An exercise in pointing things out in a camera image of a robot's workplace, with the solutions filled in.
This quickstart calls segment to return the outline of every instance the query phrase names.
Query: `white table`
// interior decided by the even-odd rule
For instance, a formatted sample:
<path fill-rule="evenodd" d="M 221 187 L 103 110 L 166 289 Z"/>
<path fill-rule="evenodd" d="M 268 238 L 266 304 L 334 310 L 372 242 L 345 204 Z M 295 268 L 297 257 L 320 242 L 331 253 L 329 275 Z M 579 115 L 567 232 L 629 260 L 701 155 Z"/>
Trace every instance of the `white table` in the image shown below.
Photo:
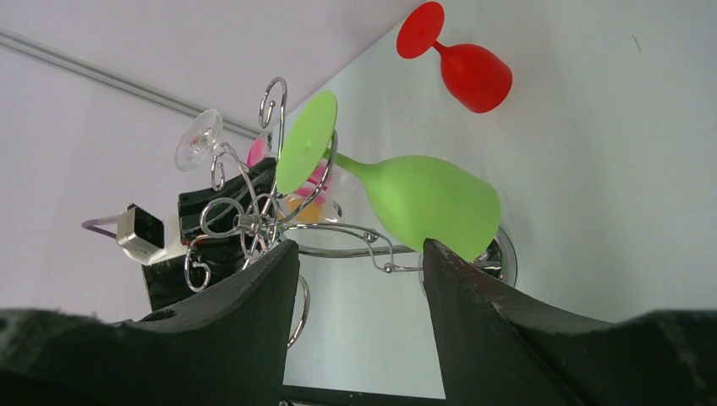
<path fill-rule="evenodd" d="M 338 98 L 339 151 L 438 156 L 490 181 L 517 288 L 551 305 L 607 321 L 717 307 L 717 3 L 442 3 L 440 41 L 489 48 L 512 68 L 512 93 L 469 112 L 436 52 L 398 57 L 396 28 L 322 87 Z M 383 231 L 360 188 L 341 204 L 349 222 Z M 416 275 L 381 274 L 370 259 L 301 261 L 312 310 L 287 384 L 443 395 Z"/>

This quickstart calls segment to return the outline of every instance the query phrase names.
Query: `green wine glass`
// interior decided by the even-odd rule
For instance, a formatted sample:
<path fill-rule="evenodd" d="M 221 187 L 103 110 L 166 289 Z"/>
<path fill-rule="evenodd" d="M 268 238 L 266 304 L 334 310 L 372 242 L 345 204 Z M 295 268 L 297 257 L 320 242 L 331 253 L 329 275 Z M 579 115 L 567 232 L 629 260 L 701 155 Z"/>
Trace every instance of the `green wine glass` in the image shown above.
<path fill-rule="evenodd" d="M 330 91 L 312 98 L 296 123 L 276 165 L 276 187 L 288 194 L 301 187 L 327 150 L 337 120 Z M 466 261 L 488 247 L 501 222 L 496 190 L 462 168 L 432 156 L 397 156 L 367 164 L 336 154 L 336 164 L 364 185 L 383 227 L 418 252 L 437 239 Z"/>

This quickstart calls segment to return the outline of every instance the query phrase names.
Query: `table surface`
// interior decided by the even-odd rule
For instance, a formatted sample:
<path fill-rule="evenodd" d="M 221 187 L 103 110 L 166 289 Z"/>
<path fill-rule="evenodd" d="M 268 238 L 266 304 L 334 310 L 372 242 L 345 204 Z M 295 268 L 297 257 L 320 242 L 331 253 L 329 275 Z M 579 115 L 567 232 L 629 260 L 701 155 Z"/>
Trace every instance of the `table surface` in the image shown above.
<path fill-rule="evenodd" d="M 469 112 L 435 51 L 398 57 L 397 27 L 321 88 L 338 98 L 339 151 L 438 156 L 491 182 L 517 288 L 551 305 L 607 321 L 717 307 L 717 3 L 442 4 L 444 45 L 478 43 L 512 68 L 504 104 Z M 384 231 L 361 187 L 340 203 L 347 222 Z M 287 384 L 443 396 L 417 275 L 382 274 L 370 259 L 301 261 L 312 306 Z"/>

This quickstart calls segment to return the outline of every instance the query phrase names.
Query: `metal base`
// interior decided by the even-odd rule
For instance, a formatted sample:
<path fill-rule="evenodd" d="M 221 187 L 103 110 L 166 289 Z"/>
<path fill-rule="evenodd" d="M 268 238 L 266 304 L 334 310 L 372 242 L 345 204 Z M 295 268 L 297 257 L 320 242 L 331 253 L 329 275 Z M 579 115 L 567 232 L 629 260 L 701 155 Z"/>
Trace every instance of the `metal base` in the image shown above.
<path fill-rule="evenodd" d="M 493 241 L 483 254 L 473 260 L 472 265 L 511 288 L 515 287 L 517 280 L 515 247 L 503 228 L 498 227 Z M 423 266 L 423 255 L 419 257 L 419 266 Z M 425 295 L 423 271 L 419 271 L 419 281 Z"/>

